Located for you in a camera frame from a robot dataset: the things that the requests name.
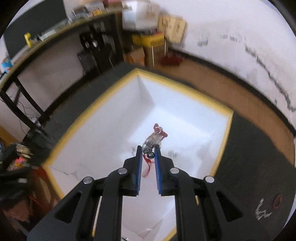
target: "table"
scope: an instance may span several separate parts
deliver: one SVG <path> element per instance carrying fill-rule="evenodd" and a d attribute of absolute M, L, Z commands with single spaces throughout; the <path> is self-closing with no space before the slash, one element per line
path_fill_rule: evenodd
<path fill-rule="evenodd" d="M 95 76 L 99 75 L 99 72 L 94 70 L 90 73 L 86 74 L 82 79 L 78 80 L 74 85 L 64 91 L 59 98 L 57 98 L 48 108 L 47 110 L 42 110 L 38 104 L 33 100 L 30 94 L 26 91 L 24 86 L 18 79 L 18 75 L 28 66 L 33 60 L 41 55 L 45 50 L 50 48 L 54 43 L 58 42 L 59 40 L 69 36 L 73 32 L 83 29 L 86 26 L 89 28 L 94 28 L 94 23 L 97 22 L 109 22 L 110 23 L 110 30 L 100 32 L 101 34 L 110 35 L 113 37 L 116 54 L 115 59 L 116 62 L 119 63 L 123 61 L 123 51 L 121 47 L 121 41 L 119 37 L 119 30 L 117 26 L 117 16 L 116 13 L 120 12 L 122 9 L 115 9 L 109 10 L 107 12 L 103 12 L 100 15 L 81 19 L 73 22 L 70 25 L 67 25 L 60 30 L 58 30 L 55 34 L 51 35 L 50 37 L 46 38 L 42 42 L 38 42 L 34 45 L 26 54 L 25 56 L 19 60 L 9 71 L 8 74 L 4 75 L 3 78 L 0 80 L 0 98 L 5 102 L 5 104 L 10 108 L 10 110 L 23 122 L 25 123 L 30 129 L 38 128 L 37 125 L 30 120 L 18 107 L 17 102 L 20 93 L 24 95 L 24 97 L 30 102 L 30 104 L 40 113 L 40 118 L 38 119 L 39 122 L 42 124 L 49 119 L 49 116 L 54 112 L 54 110 L 73 92 L 75 92 L 79 87 L 81 87 L 85 82 L 88 80 L 93 79 Z M 14 101 L 10 99 L 7 95 L 6 91 L 8 88 L 15 83 L 18 87 L 18 93 Z"/>

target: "brown floor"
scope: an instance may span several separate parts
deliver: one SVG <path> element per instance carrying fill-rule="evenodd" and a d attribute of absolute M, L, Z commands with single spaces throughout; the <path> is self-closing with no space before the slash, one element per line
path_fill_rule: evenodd
<path fill-rule="evenodd" d="M 188 81 L 201 92 L 219 100 L 262 129 L 294 165 L 293 135 L 281 119 L 258 97 L 232 79 L 201 64 L 184 59 L 179 67 L 156 66 L 167 75 Z"/>

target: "black device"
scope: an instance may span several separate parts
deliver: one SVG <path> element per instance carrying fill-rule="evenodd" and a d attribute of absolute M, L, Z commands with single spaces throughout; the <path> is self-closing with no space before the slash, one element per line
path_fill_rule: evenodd
<path fill-rule="evenodd" d="M 23 13 L 4 32 L 10 57 L 26 46 L 24 34 L 38 35 L 66 18 L 63 0 L 45 0 Z"/>
<path fill-rule="evenodd" d="M 123 196 L 137 196 L 142 149 L 106 178 L 84 178 L 29 233 L 27 241 L 120 241 Z M 175 196 L 178 241 L 269 241 L 267 231 L 213 177 L 190 177 L 155 146 L 157 187 Z M 96 232 L 92 228 L 102 197 Z"/>

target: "black mat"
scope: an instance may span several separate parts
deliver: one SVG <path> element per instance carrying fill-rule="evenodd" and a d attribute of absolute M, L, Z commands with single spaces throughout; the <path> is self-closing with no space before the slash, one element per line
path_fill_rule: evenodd
<path fill-rule="evenodd" d="M 294 201 L 296 170 L 262 130 L 237 113 L 216 178 L 254 216 L 263 198 L 260 211 L 272 214 L 259 222 L 272 239 L 280 233 Z M 273 201 L 279 194 L 282 201 L 274 209 Z"/>

